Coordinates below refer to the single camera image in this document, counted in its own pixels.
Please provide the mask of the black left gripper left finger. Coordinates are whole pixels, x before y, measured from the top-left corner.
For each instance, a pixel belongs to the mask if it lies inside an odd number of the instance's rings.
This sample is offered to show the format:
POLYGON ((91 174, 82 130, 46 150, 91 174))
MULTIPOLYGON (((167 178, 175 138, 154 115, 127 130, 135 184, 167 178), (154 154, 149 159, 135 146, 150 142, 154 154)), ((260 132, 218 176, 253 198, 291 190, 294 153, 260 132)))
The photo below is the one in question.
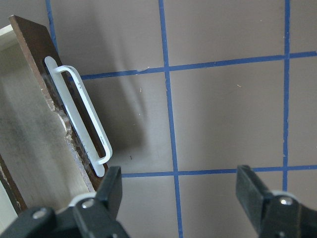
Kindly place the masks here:
POLYGON ((73 202, 72 212, 80 237, 129 237, 122 224, 116 220, 121 200, 121 168, 110 167, 94 196, 82 196, 73 202))

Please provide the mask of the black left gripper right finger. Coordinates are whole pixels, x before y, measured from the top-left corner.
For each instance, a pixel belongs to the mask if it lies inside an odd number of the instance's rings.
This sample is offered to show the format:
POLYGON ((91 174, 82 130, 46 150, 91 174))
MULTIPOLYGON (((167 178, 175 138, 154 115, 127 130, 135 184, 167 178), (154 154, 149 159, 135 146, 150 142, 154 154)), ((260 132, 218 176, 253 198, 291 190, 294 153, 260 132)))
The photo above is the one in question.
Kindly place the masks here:
POLYGON ((270 190, 247 165, 237 167, 236 196, 260 238, 315 238, 317 212, 293 194, 270 190))

